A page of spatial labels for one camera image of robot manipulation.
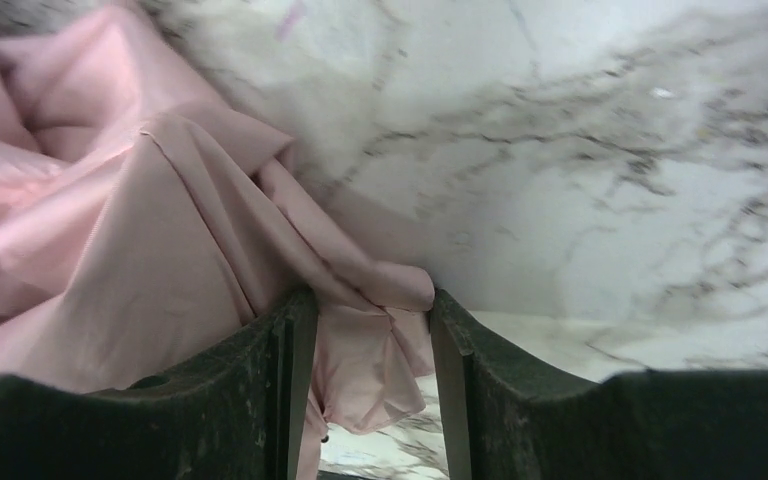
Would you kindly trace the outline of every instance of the pink cloth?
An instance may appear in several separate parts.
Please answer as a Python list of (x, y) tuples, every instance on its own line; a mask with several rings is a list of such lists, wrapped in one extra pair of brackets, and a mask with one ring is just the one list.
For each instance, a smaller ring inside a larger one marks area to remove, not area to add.
[(288, 172), (291, 144), (132, 8), (0, 37), (0, 372), (124, 388), (305, 282), (321, 314), (298, 478), (326, 422), (366, 433), (424, 408), (428, 275), (343, 234)]

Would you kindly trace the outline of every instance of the marble surface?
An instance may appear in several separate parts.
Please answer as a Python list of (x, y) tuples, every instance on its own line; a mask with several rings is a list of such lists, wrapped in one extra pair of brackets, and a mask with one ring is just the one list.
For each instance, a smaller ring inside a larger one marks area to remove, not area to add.
[[(373, 253), (600, 380), (768, 368), (768, 0), (146, 0)], [(94, 0), (0, 0), (54, 30)], [(429, 409), (328, 469), (446, 478)]]

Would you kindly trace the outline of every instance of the garment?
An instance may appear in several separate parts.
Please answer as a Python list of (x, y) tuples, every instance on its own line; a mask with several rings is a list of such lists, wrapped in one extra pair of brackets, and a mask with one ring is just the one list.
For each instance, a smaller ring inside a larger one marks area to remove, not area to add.
[(326, 422), (366, 433), (420, 411), (430, 278), (369, 258), (292, 156), (129, 4), (0, 37), (0, 372), (125, 388), (304, 282), (320, 323), (299, 478)]

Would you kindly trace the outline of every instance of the cloth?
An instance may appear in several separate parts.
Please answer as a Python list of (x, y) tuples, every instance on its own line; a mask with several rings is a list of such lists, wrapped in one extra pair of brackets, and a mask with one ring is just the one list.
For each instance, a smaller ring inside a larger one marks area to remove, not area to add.
[(292, 156), (130, 4), (0, 37), (0, 372), (125, 388), (305, 282), (320, 323), (298, 478), (327, 422), (367, 433), (422, 410), (430, 278), (368, 257)]

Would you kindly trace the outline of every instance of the pink stain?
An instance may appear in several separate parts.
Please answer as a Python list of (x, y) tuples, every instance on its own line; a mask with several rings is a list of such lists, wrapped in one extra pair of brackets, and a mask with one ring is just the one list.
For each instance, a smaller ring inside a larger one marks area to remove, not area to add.
[(283, 42), (290, 35), (290, 32), (293, 31), (293, 27), (302, 19), (306, 10), (304, 0), (293, 2), (290, 8), (287, 9), (284, 19), (278, 24), (278, 28), (275, 29), (275, 38)]

